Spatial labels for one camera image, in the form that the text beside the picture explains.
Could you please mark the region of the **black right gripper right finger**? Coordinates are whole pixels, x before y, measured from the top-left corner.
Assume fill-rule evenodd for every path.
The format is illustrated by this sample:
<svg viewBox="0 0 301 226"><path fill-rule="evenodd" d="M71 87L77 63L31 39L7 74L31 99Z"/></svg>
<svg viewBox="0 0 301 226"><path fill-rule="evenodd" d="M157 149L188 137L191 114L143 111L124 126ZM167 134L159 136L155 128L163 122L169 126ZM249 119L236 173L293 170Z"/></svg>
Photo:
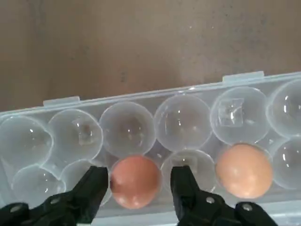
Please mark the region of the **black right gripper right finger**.
<svg viewBox="0 0 301 226"><path fill-rule="evenodd" d="M179 226L276 226L254 202L226 204L217 194L201 190L189 166L172 168L170 188Z"/></svg>

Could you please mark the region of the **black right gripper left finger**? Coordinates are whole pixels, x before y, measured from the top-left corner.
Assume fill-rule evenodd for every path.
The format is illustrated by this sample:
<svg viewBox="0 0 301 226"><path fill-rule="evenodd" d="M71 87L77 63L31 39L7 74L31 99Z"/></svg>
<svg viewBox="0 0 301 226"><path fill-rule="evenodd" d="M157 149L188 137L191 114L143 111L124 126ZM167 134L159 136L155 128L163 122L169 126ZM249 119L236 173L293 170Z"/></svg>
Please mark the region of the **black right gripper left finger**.
<svg viewBox="0 0 301 226"><path fill-rule="evenodd" d="M0 209L2 226L76 226L91 224L109 187L106 167L91 166L74 188L30 208L15 202Z"/></svg>

